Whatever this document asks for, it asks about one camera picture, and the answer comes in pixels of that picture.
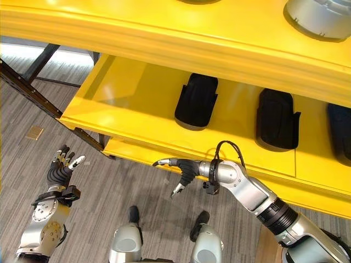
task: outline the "robotic hand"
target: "robotic hand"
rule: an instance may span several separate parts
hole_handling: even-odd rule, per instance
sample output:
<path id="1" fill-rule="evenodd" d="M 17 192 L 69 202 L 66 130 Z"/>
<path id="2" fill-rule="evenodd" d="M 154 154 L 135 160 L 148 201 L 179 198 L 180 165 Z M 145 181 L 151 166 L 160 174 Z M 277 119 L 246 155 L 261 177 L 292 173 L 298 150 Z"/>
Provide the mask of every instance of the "robotic hand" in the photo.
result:
<path id="1" fill-rule="evenodd" d="M 69 185 L 73 171 L 85 160 L 79 156 L 72 161 L 74 152 L 66 158 L 70 148 L 64 145 L 51 162 L 47 174 L 48 190 L 38 196 L 32 205 L 32 221 L 24 231 L 16 252 L 16 262 L 48 262 L 55 248 L 67 235 L 64 225 L 72 202 L 80 198 L 80 191 Z"/>
<path id="2" fill-rule="evenodd" d="M 229 143 L 237 151 L 241 164 L 223 161 L 219 150 Z M 182 178 L 172 196 L 180 193 L 195 176 L 209 179 L 204 182 L 206 192 L 215 195 L 219 187 L 227 188 L 234 197 L 254 214 L 284 247 L 283 263 L 350 263 L 349 247 L 334 235 L 319 229 L 303 214 L 295 212 L 259 180 L 249 177 L 238 146 L 230 141 L 221 141 L 212 161 L 166 158 L 154 166 L 178 166 Z"/>

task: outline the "robot finger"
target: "robot finger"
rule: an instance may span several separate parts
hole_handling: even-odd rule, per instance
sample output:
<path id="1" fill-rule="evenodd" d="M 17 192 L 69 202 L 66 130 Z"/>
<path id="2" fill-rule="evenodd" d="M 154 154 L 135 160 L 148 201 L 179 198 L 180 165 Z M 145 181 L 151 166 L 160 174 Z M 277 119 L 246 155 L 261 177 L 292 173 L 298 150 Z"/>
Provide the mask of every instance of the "robot finger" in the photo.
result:
<path id="1" fill-rule="evenodd" d="M 66 158 L 66 161 L 65 161 L 65 166 L 68 166 L 72 160 L 72 158 L 74 157 L 75 153 L 74 152 L 71 152 L 68 157 Z"/>
<path id="2" fill-rule="evenodd" d="M 73 160 L 69 165 L 68 168 L 72 171 L 75 170 L 80 164 L 82 164 L 86 160 L 84 155 L 79 156 L 77 159 Z"/>
<path id="3" fill-rule="evenodd" d="M 158 165 L 165 165 L 168 164 L 169 166 L 177 166 L 178 163 L 178 158 L 165 158 L 165 159 L 161 159 L 156 161 L 155 163 L 153 163 L 152 166 L 158 166 Z"/>
<path id="4" fill-rule="evenodd" d="M 64 159 L 66 157 L 66 154 L 69 152 L 70 148 L 66 146 L 61 153 L 61 158 Z"/>
<path id="5" fill-rule="evenodd" d="M 67 148 L 67 145 L 63 144 L 60 149 L 56 151 L 56 154 L 53 157 L 53 162 L 60 162 L 61 161 L 61 154 Z"/>

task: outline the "black rubber foot pad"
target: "black rubber foot pad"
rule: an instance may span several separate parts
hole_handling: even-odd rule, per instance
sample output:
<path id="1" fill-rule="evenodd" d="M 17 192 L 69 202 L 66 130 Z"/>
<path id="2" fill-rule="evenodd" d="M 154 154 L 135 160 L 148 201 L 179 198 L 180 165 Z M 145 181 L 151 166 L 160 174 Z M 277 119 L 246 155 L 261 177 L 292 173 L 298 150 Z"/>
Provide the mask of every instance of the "black rubber foot pad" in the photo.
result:
<path id="1" fill-rule="evenodd" d="M 190 130 L 204 129 L 210 121 L 217 99 L 217 85 L 218 80 L 214 77 L 191 74 L 175 109 L 177 123 Z"/>
<path id="2" fill-rule="evenodd" d="M 210 214 L 207 211 L 202 211 L 200 215 L 197 217 L 195 221 L 195 225 L 190 232 L 190 240 L 196 242 L 197 237 L 200 234 L 201 225 L 200 224 L 207 224 L 210 220 Z"/>
<path id="3" fill-rule="evenodd" d="M 128 209 L 128 220 L 129 223 L 139 223 L 139 210 L 136 205 L 129 207 Z"/>

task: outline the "silver robot arm segment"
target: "silver robot arm segment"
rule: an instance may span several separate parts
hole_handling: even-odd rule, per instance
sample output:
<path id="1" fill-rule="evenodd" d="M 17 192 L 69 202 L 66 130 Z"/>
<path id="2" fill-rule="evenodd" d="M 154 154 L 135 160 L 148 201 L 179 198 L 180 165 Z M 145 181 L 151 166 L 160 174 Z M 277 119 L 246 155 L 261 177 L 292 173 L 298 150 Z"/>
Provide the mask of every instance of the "silver robot arm segment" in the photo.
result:
<path id="1" fill-rule="evenodd" d="M 210 175 L 210 162 L 202 161 L 200 163 L 199 174 L 205 177 Z M 303 237 L 311 237 L 308 241 L 309 250 L 316 250 L 317 244 L 322 249 L 319 251 L 326 252 L 329 256 L 327 262 L 348 263 L 345 252 L 331 240 L 321 229 L 313 222 L 306 218 L 303 214 L 296 213 L 284 201 L 267 188 L 263 183 L 255 178 L 248 177 L 246 169 L 240 164 L 223 161 L 218 164 L 216 170 L 216 180 L 219 184 L 227 188 L 234 197 L 252 214 L 254 214 L 271 232 L 275 235 L 277 242 L 286 246 L 292 247 Z M 292 251 L 299 251 L 297 245 Z M 301 257 L 302 252 L 294 253 L 295 257 L 300 254 L 306 262 L 311 262 L 311 259 L 306 256 Z M 327 260 L 328 257 L 322 252 L 321 262 Z"/>

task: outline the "yellow shelf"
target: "yellow shelf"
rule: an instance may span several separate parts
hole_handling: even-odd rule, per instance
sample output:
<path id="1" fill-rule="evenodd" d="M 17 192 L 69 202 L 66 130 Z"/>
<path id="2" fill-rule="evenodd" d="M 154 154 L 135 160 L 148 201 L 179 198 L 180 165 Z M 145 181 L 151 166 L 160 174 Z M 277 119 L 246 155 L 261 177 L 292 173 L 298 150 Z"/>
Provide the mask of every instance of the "yellow shelf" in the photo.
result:
<path id="1" fill-rule="evenodd" d="M 299 33 L 285 3 L 2 0 L 0 31 L 351 107 L 351 38 Z"/>
<path id="2" fill-rule="evenodd" d="M 103 153 L 106 155 L 112 155 L 124 159 L 133 160 L 147 165 L 152 165 L 157 160 L 164 159 L 167 157 L 193 158 L 193 156 L 187 155 L 174 155 L 171 153 L 167 153 L 166 151 L 160 151 L 152 147 L 137 145 L 130 141 L 118 138 L 111 138 L 107 143 Z M 167 165 L 159 165 L 157 167 L 164 170 L 180 173 L 180 169 L 177 167 L 169 167 Z M 203 176 L 197 176 L 197 178 L 207 181 L 207 178 Z"/>
<path id="3" fill-rule="evenodd" d="M 127 140 L 112 138 L 109 140 L 104 153 L 107 155 L 119 156 L 131 159 L 140 163 L 152 165 L 154 161 L 167 157 L 191 156 L 173 155 L 171 152 L 160 151 L 155 148 L 133 144 Z M 180 172 L 178 168 L 168 166 L 158 166 L 159 168 Z M 288 203 L 302 207 L 318 210 L 324 213 L 342 216 L 351 219 L 351 201 L 346 195 L 338 195 L 330 191 L 325 191 L 318 187 L 311 187 L 304 184 L 302 180 L 286 180 L 282 178 L 272 178 L 265 174 L 248 170 L 250 176 L 254 176 L 270 187 L 280 198 Z"/>
<path id="4" fill-rule="evenodd" d="M 351 196 L 351 167 L 339 163 L 333 155 L 327 103 L 295 96 L 294 105 L 302 112 L 296 178 Z"/>
<path id="5" fill-rule="evenodd" d="M 271 152 L 254 141 L 262 88 L 219 79 L 208 127 L 195 132 L 179 126 L 174 121 L 174 110 L 190 74 L 104 55 L 60 121 L 71 128 L 119 136 L 136 144 L 201 159 L 211 159 L 217 143 L 231 140 L 240 145 L 249 169 L 271 176 L 295 176 L 294 151 Z M 223 149 L 227 151 L 221 157 L 237 160 L 230 146 Z"/>

